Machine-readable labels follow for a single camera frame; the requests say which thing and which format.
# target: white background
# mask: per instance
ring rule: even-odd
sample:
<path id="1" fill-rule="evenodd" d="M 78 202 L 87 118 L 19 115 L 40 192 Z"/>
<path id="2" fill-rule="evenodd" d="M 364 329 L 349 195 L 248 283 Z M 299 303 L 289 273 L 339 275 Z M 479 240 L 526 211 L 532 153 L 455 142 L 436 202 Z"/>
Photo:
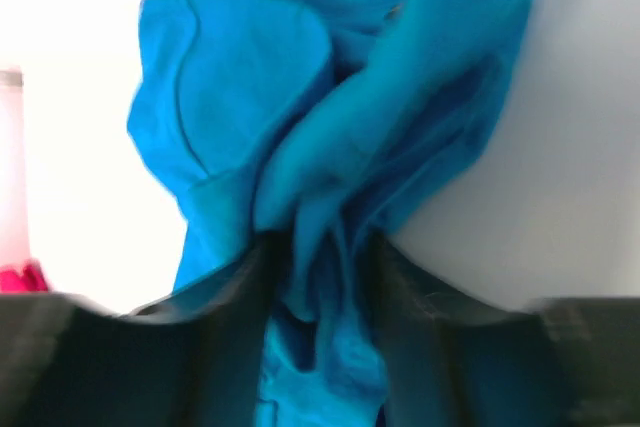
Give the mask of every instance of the white background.
<path id="1" fill-rule="evenodd" d="M 184 235 L 125 122 L 139 0 L 2 0 L 25 73 L 32 253 L 55 288 L 118 311 L 169 292 Z M 507 307 L 640 294 L 640 0 L 537 0 L 487 155 L 399 245 Z"/>

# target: red fabric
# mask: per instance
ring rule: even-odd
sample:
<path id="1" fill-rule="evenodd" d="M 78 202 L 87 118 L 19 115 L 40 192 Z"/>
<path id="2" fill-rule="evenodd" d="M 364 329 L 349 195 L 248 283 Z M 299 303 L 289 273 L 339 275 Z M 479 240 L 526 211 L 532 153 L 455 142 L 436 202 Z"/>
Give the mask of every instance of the red fabric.
<path id="1" fill-rule="evenodd" d="M 28 260 L 22 268 L 7 265 L 0 268 L 0 293 L 24 294 L 27 292 L 48 292 L 49 286 L 44 279 L 40 263 Z"/>

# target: crumpled cloth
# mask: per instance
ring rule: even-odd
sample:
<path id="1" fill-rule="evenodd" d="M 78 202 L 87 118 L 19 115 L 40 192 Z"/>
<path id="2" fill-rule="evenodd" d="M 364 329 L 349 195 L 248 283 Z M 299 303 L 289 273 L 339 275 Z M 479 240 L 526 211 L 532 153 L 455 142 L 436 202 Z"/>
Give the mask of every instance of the crumpled cloth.
<path id="1" fill-rule="evenodd" d="M 293 235 L 258 425 L 375 424 L 387 380 L 358 254 L 373 229 L 397 230 L 481 154 L 530 6 L 143 0 L 128 129 L 188 221 L 175 288 L 257 231 Z"/>
<path id="2" fill-rule="evenodd" d="M 21 266 L 0 267 L 0 294 L 25 294 L 49 290 L 37 260 L 27 260 Z"/>

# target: pink object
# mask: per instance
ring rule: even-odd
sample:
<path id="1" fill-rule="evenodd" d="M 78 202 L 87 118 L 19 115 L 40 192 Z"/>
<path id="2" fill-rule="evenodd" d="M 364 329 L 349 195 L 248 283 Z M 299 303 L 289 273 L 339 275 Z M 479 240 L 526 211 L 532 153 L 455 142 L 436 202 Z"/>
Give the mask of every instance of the pink object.
<path id="1" fill-rule="evenodd" d="M 8 265 L 0 269 L 0 294 L 24 294 L 28 292 L 48 292 L 40 263 L 28 260 L 18 270 L 16 266 Z"/>
<path id="2" fill-rule="evenodd" d="M 0 64 L 0 268 L 31 256 L 22 116 L 22 74 Z"/>

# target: blue cloth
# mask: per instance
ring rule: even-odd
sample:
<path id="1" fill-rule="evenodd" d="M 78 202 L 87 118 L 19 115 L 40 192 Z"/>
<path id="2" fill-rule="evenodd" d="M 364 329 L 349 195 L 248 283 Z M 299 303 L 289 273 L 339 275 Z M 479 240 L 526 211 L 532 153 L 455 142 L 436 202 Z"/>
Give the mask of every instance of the blue cloth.
<path id="1" fill-rule="evenodd" d="M 128 129 L 188 221 L 176 289 L 256 231 L 293 232 L 259 425 L 375 424 L 386 376 L 355 256 L 481 154 L 530 4 L 143 1 Z"/>

